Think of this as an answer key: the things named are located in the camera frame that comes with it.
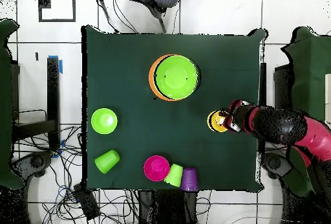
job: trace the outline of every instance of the black stand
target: black stand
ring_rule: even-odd
[[[12,62],[14,120],[19,117],[18,74],[19,65],[17,62]],[[60,128],[59,62],[57,58],[47,58],[47,120],[27,124],[14,124],[12,140],[16,142],[42,133],[48,133],[49,148],[54,151],[58,150],[60,145]]]

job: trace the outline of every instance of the orange bowl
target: orange bowl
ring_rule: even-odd
[[[162,100],[166,100],[166,101],[179,101],[180,99],[174,100],[174,99],[170,99],[168,97],[165,97],[162,93],[160,93],[158,91],[158,89],[155,86],[154,83],[154,73],[156,68],[158,67],[158,64],[164,59],[167,58],[168,56],[177,56],[177,54],[166,54],[164,56],[161,56],[160,58],[158,58],[153,64],[151,69],[149,70],[149,74],[148,74],[148,81],[149,81],[149,86],[151,87],[153,93],[158,97],[161,98]]]

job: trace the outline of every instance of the plastic cup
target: plastic cup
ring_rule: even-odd
[[[94,160],[96,166],[103,174],[106,174],[118,161],[120,161],[120,156],[115,150],[110,150]]]
[[[106,135],[115,130],[117,126],[117,116],[110,109],[97,109],[92,115],[91,125],[97,133]]]
[[[164,181],[173,186],[180,187],[180,183],[182,181],[182,174],[183,174],[183,167],[177,164],[172,164],[170,167],[170,172],[168,173]]]
[[[199,191],[198,175],[195,168],[185,168],[183,170],[182,184],[180,185],[180,188],[183,191],[188,192]]]
[[[144,173],[152,181],[164,180],[169,171],[170,165],[168,161],[160,155],[154,155],[145,161]]]
[[[210,128],[211,131],[223,133],[227,131],[223,126],[223,122],[228,115],[225,111],[212,111],[207,118],[207,125]]]

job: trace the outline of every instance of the green cup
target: green cup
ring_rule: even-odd
[[[168,173],[164,181],[173,186],[180,187],[180,183],[182,182],[182,174],[183,167],[177,164],[172,164],[170,167],[170,172]]]
[[[118,161],[120,161],[120,156],[115,150],[110,150],[94,160],[96,166],[103,174],[106,174]]]

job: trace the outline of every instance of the table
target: table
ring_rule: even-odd
[[[244,133],[212,132],[207,117],[234,99],[257,101],[259,47],[265,36],[262,29],[249,36],[209,36],[105,34],[82,27],[87,188],[176,188],[144,175],[145,160],[159,154],[170,164],[197,168],[201,190],[259,191],[257,141]],[[149,69],[165,54],[181,54],[200,67],[200,87],[184,100],[166,102],[149,87]],[[101,107],[118,116],[117,128],[108,135],[91,126],[92,114]],[[111,149],[120,162],[104,175],[94,160]]]

